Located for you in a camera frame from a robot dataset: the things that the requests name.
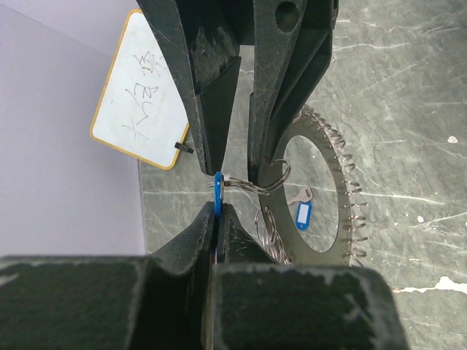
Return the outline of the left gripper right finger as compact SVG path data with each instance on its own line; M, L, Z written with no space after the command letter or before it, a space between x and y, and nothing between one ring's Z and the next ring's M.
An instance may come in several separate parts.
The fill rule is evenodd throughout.
M386 281L368 268L272 261L226 204L212 282L214 349L407 349Z

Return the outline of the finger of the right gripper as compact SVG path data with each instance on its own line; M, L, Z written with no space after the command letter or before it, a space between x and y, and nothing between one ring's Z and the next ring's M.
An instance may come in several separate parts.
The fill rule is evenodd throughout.
M138 3L166 59L187 112L201 171L220 171L241 58L217 1Z
M254 85L247 137L248 178L263 175L292 118L331 61L337 1L254 1Z

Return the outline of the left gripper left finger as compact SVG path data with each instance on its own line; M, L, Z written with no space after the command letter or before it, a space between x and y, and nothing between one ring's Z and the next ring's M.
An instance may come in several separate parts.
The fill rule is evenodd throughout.
M1 259L3 349L202 349L214 206L153 254Z

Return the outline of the metal disc keyring holder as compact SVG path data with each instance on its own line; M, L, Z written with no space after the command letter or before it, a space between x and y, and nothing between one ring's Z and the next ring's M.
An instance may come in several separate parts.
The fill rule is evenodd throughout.
M303 106L285 130L266 169L263 184L223 174L224 190L235 187L258 196L254 239L284 265L360 265L366 202L352 172L346 141L310 106ZM287 200L302 187L313 193L309 228L298 230L298 204Z

